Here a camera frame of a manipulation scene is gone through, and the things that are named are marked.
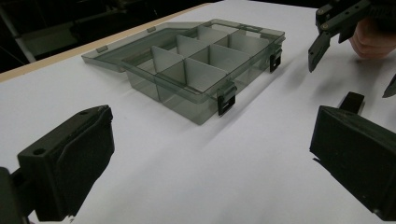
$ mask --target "plastic organizer box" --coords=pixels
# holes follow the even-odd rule
[[[231,21],[167,22],[82,55],[197,124],[280,64],[285,33]]]

